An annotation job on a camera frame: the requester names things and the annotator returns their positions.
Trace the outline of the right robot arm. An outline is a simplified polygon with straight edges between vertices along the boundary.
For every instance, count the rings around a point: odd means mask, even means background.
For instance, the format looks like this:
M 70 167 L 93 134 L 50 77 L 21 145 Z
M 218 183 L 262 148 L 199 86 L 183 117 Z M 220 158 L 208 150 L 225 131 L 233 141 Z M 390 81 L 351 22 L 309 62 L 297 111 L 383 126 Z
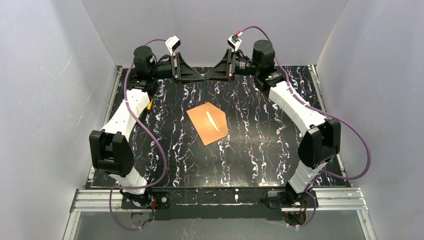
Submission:
M 240 49 L 227 49 L 222 60 L 204 74 L 207 80 L 230 81 L 236 75 L 252 76 L 255 87 L 277 104 L 300 131 L 302 139 L 297 149 L 299 163 L 284 191 L 266 201 L 294 204 L 304 200 L 314 179 L 326 164 L 340 152 L 341 124 L 310 109 L 307 102 L 288 86 L 285 73 L 275 65 L 275 50 L 269 40 L 253 44 L 252 57 Z

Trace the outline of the orange brown envelope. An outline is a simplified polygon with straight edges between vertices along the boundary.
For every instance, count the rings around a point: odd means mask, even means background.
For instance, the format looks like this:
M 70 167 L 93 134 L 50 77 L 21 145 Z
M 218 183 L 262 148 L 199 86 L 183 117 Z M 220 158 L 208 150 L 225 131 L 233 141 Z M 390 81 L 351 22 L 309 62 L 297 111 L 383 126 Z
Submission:
M 209 111 L 219 132 L 209 122 L 206 111 Z M 186 111 L 202 143 L 207 146 L 229 135 L 226 113 L 206 102 Z

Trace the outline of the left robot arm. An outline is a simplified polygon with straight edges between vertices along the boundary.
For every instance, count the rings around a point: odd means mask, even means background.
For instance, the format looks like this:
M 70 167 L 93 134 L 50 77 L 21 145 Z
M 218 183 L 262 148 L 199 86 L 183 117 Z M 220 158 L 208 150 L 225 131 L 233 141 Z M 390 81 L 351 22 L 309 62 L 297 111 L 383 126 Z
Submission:
M 135 169 L 129 139 L 134 126 L 140 122 L 140 115 L 153 100 L 158 81 L 164 79 L 188 84 L 204 78 L 184 61 L 175 47 L 159 59 L 149 46 L 137 47 L 124 78 L 123 101 L 111 119 L 89 135 L 93 168 L 115 179 L 121 193 L 128 197 L 140 198 L 147 188 L 154 186 Z

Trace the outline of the aluminium rail frame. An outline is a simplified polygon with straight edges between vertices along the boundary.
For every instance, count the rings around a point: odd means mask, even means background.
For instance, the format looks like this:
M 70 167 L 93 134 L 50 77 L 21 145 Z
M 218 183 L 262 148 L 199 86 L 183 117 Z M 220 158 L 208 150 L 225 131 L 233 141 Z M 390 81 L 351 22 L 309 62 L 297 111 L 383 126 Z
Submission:
M 78 190 L 66 240 L 374 240 L 362 191 L 316 187 L 317 205 L 262 203 L 275 187 L 155 188 L 156 211 L 118 192 Z

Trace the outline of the beige letter paper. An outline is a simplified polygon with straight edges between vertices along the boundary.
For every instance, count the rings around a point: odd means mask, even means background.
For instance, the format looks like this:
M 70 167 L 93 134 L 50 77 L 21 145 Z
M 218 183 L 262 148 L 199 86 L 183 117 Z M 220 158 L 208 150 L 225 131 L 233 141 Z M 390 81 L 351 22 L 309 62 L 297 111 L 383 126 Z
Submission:
M 208 118 L 208 120 L 209 120 L 210 124 L 214 127 L 214 129 L 215 129 L 217 132 L 219 132 L 219 128 L 218 128 L 218 126 L 216 125 L 216 123 L 215 123 L 214 119 L 212 118 L 212 116 L 211 116 L 211 114 L 210 114 L 210 112 L 209 112 L 209 111 L 206 111 L 206 115 L 207 115 L 207 118 Z

